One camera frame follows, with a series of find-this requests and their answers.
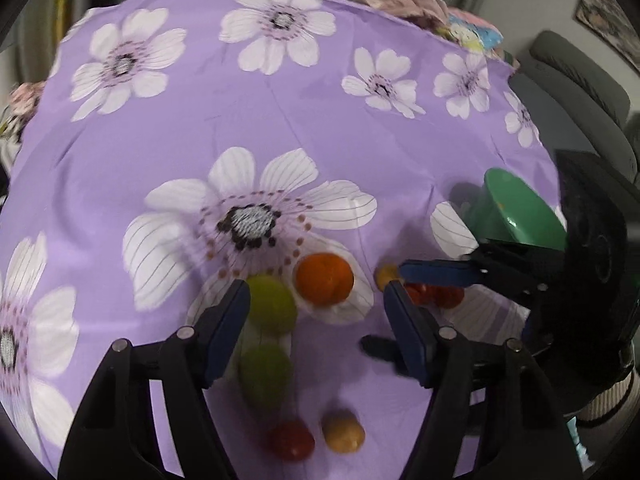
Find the lime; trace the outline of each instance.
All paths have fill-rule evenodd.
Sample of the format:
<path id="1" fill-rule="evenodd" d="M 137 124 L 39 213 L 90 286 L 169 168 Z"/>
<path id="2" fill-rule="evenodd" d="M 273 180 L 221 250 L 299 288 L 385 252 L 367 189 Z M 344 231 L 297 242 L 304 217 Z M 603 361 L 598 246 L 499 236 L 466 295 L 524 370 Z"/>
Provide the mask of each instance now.
<path id="1" fill-rule="evenodd" d="M 256 328 L 281 336 L 292 332 L 298 310 L 290 290 L 273 276 L 262 274 L 246 280 L 251 291 L 249 320 Z"/>
<path id="2" fill-rule="evenodd" d="M 293 364 L 275 343 L 254 347 L 240 357 L 239 379 L 244 398 L 261 411 L 277 410 L 285 399 Z"/>

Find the green bowl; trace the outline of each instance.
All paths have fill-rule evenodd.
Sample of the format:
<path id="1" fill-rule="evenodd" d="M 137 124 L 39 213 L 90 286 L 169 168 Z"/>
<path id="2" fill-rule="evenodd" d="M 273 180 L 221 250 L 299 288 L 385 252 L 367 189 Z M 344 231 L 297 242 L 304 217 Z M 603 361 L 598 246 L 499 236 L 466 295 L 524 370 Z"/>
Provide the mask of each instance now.
<path id="1" fill-rule="evenodd" d="M 476 239 L 564 251 L 566 232 L 556 214 L 522 179 L 500 168 L 484 174 L 480 196 L 464 221 Z"/>

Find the floral tablecloth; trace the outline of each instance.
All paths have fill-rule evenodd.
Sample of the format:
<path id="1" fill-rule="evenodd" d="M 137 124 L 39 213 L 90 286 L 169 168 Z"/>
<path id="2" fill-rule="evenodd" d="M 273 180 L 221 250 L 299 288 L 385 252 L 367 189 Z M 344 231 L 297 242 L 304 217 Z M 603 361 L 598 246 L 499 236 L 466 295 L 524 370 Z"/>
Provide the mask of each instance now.
<path id="1" fill-rule="evenodd" d="M 281 341 L 295 366 L 283 416 L 315 435 L 311 459 L 283 465 L 260 449 L 233 377 L 207 398 L 241 479 L 397 479 L 430 393 L 358 351 L 361 336 L 389 334 L 375 267 L 472 250 L 459 213 L 488 168 L 558 204 L 510 75 L 344 0 L 91 10 L 60 46 L 0 217 L 0 400 L 31 450 L 57 470 L 112 341 L 164 339 L 234 278 L 290 285 L 297 261 L 329 251 L 350 264 L 351 294 L 323 311 L 295 294 L 298 325 Z M 517 334 L 525 315 L 480 287 L 447 314 L 486 340 Z M 179 472 L 153 391 L 165 465 Z M 320 417 L 337 405 L 367 431 L 351 456 L 322 444 Z"/>

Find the wall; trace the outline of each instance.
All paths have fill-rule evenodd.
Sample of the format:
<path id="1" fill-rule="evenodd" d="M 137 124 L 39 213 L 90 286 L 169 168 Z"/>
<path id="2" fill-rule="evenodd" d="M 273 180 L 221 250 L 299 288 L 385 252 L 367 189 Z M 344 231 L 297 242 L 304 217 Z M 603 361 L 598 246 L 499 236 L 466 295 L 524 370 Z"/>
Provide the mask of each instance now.
<path id="1" fill-rule="evenodd" d="M 600 65 L 629 94 L 631 109 L 640 111 L 640 75 L 607 43 L 574 20 L 578 0 L 484 0 L 478 14 L 504 34 L 504 47 L 516 56 L 541 30 L 567 38 Z"/>

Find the painting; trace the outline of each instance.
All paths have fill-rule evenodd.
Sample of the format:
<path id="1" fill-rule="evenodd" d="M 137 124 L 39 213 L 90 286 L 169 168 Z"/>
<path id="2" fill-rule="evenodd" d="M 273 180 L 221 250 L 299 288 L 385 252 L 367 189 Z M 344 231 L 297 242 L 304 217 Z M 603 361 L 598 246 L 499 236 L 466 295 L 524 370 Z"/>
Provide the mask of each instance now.
<path id="1" fill-rule="evenodd" d="M 640 73 L 640 38 L 616 0 L 580 0 L 575 19 L 609 43 Z"/>

